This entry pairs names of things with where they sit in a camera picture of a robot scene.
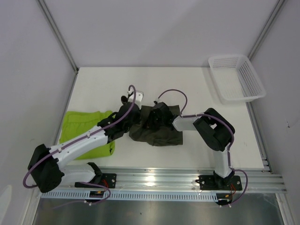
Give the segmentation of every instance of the white plastic basket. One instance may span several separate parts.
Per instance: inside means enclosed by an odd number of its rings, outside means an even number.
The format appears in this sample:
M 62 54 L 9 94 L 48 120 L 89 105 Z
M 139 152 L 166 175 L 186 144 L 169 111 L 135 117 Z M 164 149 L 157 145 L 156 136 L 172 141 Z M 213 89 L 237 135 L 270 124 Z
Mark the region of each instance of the white plastic basket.
M 266 91 L 245 55 L 224 55 L 208 59 L 212 80 L 223 104 L 250 102 Z

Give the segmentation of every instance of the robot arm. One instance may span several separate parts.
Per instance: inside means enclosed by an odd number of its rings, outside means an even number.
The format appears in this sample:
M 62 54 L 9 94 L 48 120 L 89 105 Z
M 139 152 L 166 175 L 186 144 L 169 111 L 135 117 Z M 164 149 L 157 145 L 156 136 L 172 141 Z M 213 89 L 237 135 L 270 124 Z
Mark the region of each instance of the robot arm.
M 215 159 L 214 181 L 219 189 L 234 176 L 231 168 L 230 153 L 235 133 L 234 127 L 215 109 L 209 108 L 204 113 L 190 116 L 174 116 L 168 106 L 157 103 L 150 112 L 147 127 L 159 129 L 160 126 L 174 128 L 177 131 L 198 131 L 205 143 L 213 150 Z
M 137 91 L 134 95 L 132 92 L 128 98 L 121 98 L 123 106 L 118 112 L 101 120 L 86 133 L 50 148 L 44 144 L 37 146 L 28 170 L 40 191 L 45 193 L 53 190 L 59 184 L 90 182 L 101 178 L 102 173 L 94 163 L 81 166 L 67 164 L 91 149 L 122 137 L 133 124 L 139 123 L 142 99 L 142 92 Z M 23 184 L 30 188 L 26 185 L 26 178 L 24 178 Z
M 112 113 L 86 133 L 50 148 L 44 144 L 37 146 L 28 166 L 29 172 L 23 180 L 24 186 L 35 187 L 26 185 L 29 174 L 42 193 L 49 192 L 60 184 L 99 183 L 102 173 L 94 163 L 80 166 L 67 164 L 91 149 L 122 137 L 133 124 L 139 123 L 142 99 L 142 92 L 137 91 L 134 96 L 132 92 L 128 98 L 121 98 L 123 106 L 118 112 Z M 198 131 L 206 144 L 214 150 L 216 184 L 222 188 L 233 177 L 234 171 L 230 168 L 230 157 L 226 149 L 233 141 L 234 128 L 214 109 L 210 108 L 198 116 L 174 116 L 162 102 L 153 107 L 147 123 L 150 129 L 167 126 L 177 131 Z

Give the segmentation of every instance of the purple cable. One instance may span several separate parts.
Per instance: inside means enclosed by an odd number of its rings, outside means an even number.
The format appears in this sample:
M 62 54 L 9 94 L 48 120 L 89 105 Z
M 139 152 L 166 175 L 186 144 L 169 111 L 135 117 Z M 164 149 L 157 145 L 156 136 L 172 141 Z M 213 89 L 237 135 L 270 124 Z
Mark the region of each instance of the purple cable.
M 187 95 L 181 91 L 181 90 L 178 90 L 178 89 L 168 89 L 168 90 L 165 90 L 163 93 L 160 94 L 160 96 L 158 96 L 158 98 L 162 97 L 163 94 L 165 94 L 166 92 L 169 92 L 169 91 L 177 91 L 177 92 L 180 92 L 181 94 L 184 95 L 184 97 L 186 98 L 186 103 L 184 104 L 183 108 L 181 109 L 180 111 L 180 115 L 182 114 L 183 110 L 186 108 L 187 104 L 188 104 L 188 97 Z
M 134 97 L 133 97 L 133 101 L 132 101 L 132 103 L 131 103 L 129 109 L 127 110 L 127 112 L 126 112 L 121 118 L 119 118 L 118 120 L 116 120 L 114 123 L 109 124 L 109 125 L 107 125 L 106 127 L 102 127 L 102 128 L 100 128 L 100 129 L 98 129 L 98 130 L 96 130 L 96 131 L 90 133 L 90 136 L 92 136 L 92 135 L 94 135 L 94 134 L 96 134 L 96 133 L 98 133 L 98 132 L 100 132 L 100 131 L 102 131 L 102 130 L 105 130 L 105 129 L 107 129 L 107 128 L 110 128 L 110 127 L 116 125 L 117 123 L 119 123 L 120 121 L 122 121 L 122 120 L 130 113 L 131 109 L 133 108 L 133 106 L 134 106 L 134 104 L 135 104 L 135 99 L 136 99 L 136 89 L 135 89 L 135 86 L 133 86 L 133 85 L 131 84 L 131 85 L 128 87 L 128 90 L 130 90 L 131 88 L 133 88 L 133 91 L 134 91 Z M 69 147 L 70 145 L 75 144 L 75 143 L 77 143 L 77 142 L 79 142 L 79 141 L 81 141 L 81 140 L 83 140 L 83 139 L 85 139 L 85 138 L 88 138 L 88 136 L 83 136 L 83 137 L 80 137 L 80 138 L 75 139 L 74 141 L 72 141 L 72 142 L 70 142 L 70 143 L 64 145 L 63 147 L 61 147 L 61 150 L 64 150 L 65 148 Z M 44 161 L 45 161 L 46 159 L 48 159 L 50 156 L 52 156 L 52 155 L 54 155 L 55 153 L 58 153 L 58 152 L 59 152 L 59 150 L 57 149 L 57 150 L 55 150 L 55 151 L 49 153 L 49 154 L 46 155 L 45 157 L 41 158 L 37 163 L 35 163 L 35 164 L 28 170 L 28 172 L 25 174 L 25 176 L 24 176 L 24 178 L 23 178 L 23 186 L 24 186 L 25 188 L 35 188 L 35 187 L 37 187 L 37 185 L 28 186 L 28 185 L 26 184 L 27 178 L 28 178 L 29 175 L 32 173 L 32 171 L 33 171 L 36 167 L 38 167 L 38 165 L 40 165 L 42 162 L 44 162 Z
M 221 123 L 222 125 L 224 125 L 228 131 L 230 132 L 231 134 L 231 141 L 230 141 L 230 144 L 227 148 L 227 157 L 228 157 L 228 165 L 231 166 L 231 161 L 230 161 L 230 148 L 234 142 L 234 135 L 233 135 L 233 131 L 230 129 L 230 127 L 222 120 L 220 120 L 219 118 L 215 117 L 215 116 L 211 116 L 211 115 L 208 115 L 208 114 L 204 114 L 204 113 L 201 113 L 201 114 L 197 114 L 197 115 L 187 115 L 187 116 L 181 116 L 182 118 L 192 118 L 192 117 L 200 117 L 200 116 L 206 116 L 208 118 L 212 118 L 216 121 L 218 121 L 219 123 Z
M 100 184 L 90 184 L 90 183 L 87 183 L 87 182 L 80 182 L 80 183 L 85 184 L 85 185 L 95 186 L 95 187 L 98 187 L 98 188 L 104 188 L 106 191 L 108 191 L 109 194 L 108 194 L 107 197 L 105 197 L 104 199 L 101 199 L 101 200 L 99 200 L 97 202 L 91 202 L 91 203 L 89 203 L 89 202 L 86 202 L 86 201 L 83 202 L 82 200 L 75 200 L 75 201 L 64 203 L 64 204 L 59 205 L 59 206 L 55 206 L 52 209 L 55 210 L 55 209 L 58 209 L 60 207 L 63 207 L 63 206 L 69 205 L 69 204 L 73 204 L 73 203 L 88 203 L 88 204 L 91 204 L 91 205 L 96 205 L 98 203 L 105 202 L 111 196 L 111 194 L 112 194 L 112 192 L 110 191 L 110 189 L 108 187 L 102 186 Z
M 28 186 L 26 184 L 26 180 L 29 177 L 29 175 L 31 174 L 31 172 L 38 167 L 38 165 L 40 165 L 43 161 L 45 161 L 46 159 L 48 159 L 50 156 L 54 155 L 55 153 L 59 152 L 58 150 L 55 150 L 53 152 L 51 152 L 50 154 L 44 156 L 43 158 L 41 158 L 37 163 L 35 163 L 29 170 L 28 172 L 25 174 L 24 178 L 23 178 L 23 186 L 25 188 L 35 188 L 37 187 L 37 185 L 32 185 L 32 186 Z
M 233 169 L 233 171 L 235 171 L 235 172 L 242 172 L 245 175 L 245 177 L 246 177 L 246 184 L 245 184 L 245 187 L 244 187 L 244 190 L 243 190 L 242 194 L 236 200 L 234 200 L 232 203 L 230 203 L 231 205 L 234 204 L 234 203 L 236 203 L 245 194 L 245 192 L 246 192 L 246 190 L 248 188 L 248 175 L 246 174 L 246 172 L 243 171 L 243 170 L 240 170 L 240 169 L 238 169 L 238 170 Z

